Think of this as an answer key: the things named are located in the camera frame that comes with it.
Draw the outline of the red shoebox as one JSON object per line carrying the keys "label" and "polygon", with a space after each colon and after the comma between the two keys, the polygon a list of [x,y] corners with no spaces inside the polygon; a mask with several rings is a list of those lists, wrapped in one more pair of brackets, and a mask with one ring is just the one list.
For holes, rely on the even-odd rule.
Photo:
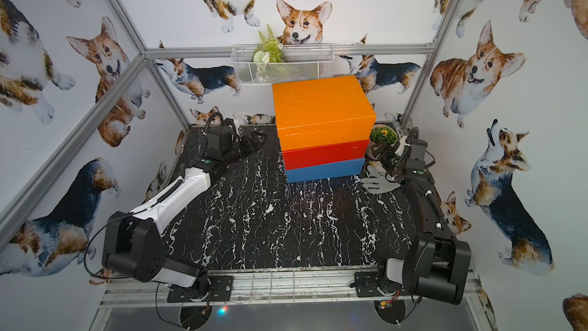
{"label": "red shoebox", "polygon": [[315,146],[282,152],[287,170],[364,158],[369,140]]}

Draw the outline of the orange shoebox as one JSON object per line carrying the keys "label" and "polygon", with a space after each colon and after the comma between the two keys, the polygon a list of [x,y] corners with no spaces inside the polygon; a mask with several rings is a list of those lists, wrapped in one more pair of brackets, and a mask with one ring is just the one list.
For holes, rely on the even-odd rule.
{"label": "orange shoebox", "polygon": [[354,76],[273,85],[283,151],[369,139],[376,113]]}

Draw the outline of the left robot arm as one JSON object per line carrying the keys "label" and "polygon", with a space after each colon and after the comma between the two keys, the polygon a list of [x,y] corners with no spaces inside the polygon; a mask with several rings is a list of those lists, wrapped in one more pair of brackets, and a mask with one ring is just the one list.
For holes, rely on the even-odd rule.
{"label": "left robot arm", "polygon": [[155,282],[197,291],[204,297],[210,287],[202,266],[168,256],[163,239],[175,217],[209,190],[234,164],[262,150],[266,135],[239,130],[237,121],[214,117],[220,125],[205,125],[205,148],[182,175],[152,199],[128,213],[118,211],[102,227],[104,269],[143,283]]}

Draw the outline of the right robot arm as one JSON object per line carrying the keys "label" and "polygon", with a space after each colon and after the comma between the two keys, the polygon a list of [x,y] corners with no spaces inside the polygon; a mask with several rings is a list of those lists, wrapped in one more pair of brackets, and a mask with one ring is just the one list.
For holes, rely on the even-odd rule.
{"label": "right robot arm", "polygon": [[445,223],[433,176],[425,163],[427,142],[419,130],[408,133],[400,158],[387,167],[385,179],[399,185],[416,227],[403,259],[389,258],[378,265],[379,291],[404,291],[444,303],[461,303],[471,260],[471,249]]}

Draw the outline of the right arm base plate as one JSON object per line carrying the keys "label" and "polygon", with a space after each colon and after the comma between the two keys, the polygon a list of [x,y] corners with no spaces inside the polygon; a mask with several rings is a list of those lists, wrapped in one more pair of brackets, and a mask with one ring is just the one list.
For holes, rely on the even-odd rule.
{"label": "right arm base plate", "polygon": [[380,287],[377,272],[355,272],[354,279],[349,287],[355,290],[358,298],[386,297],[390,295],[390,292]]}

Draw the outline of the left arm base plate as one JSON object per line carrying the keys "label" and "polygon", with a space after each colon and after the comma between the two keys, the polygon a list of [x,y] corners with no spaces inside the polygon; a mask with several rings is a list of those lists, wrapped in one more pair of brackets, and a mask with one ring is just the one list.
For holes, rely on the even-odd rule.
{"label": "left arm base plate", "polygon": [[197,280],[192,287],[171,285],[168,303],[228,302],[234,285],[232,276],[212,276]]}

